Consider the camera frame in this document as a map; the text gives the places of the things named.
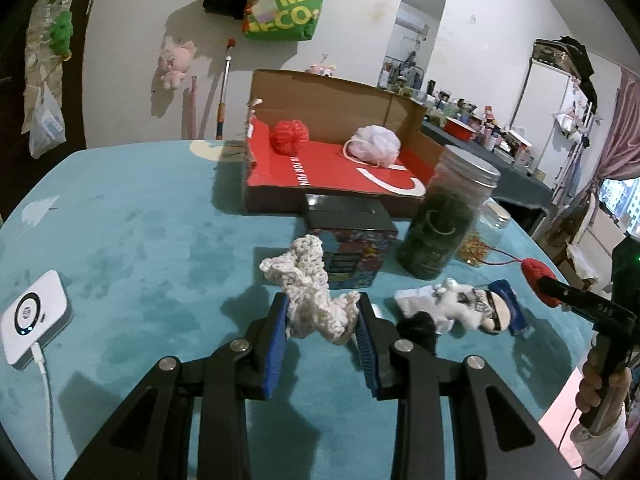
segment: pink plush toy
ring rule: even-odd
[[[160,78],[165,90],[175,90],[180,86],[180,81],[186,76],[195,53],[196,46],[193,41],[166,48],[160,53],[158,66],[166,72]]]
[[[305,70],[305,72],[333,77],[336,67],[335,65],[327,65],[324,63],[328,57],[328,54],[322,54],[322,62],[320,64],[311,65]]]

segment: white charging cable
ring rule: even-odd
[[[49,460],[51,462],[51,478],[56,480],[56,469],[54,468],[53,463],[53,417],[51,410],[51,390],[49,387],[49,376],[47,375],[47,366],[44,361],[44,354],[42,353],[42,348],[40,348],[37,341],[31,345],[31,353],[33,353],[33,360],[40,369],[42,383],[44,384],[44,399],[47,412],[47,446],[49,448]]]

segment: white power bank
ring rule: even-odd
[[[46,345],[71,319],[71,309],[55,270],[45,272],[2,314],[0,336],[9,364],[24,368],[31,345]]]

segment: pink stick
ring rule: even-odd
[[[198,76],[191,77],[191,140],[196,138],[196,97],[198,92]]]

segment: building outside window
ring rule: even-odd
[[[640,178],[605,180],[600,188],[600,200],[618,219],[628,213],[631,224],[627,231],[640,236]]]

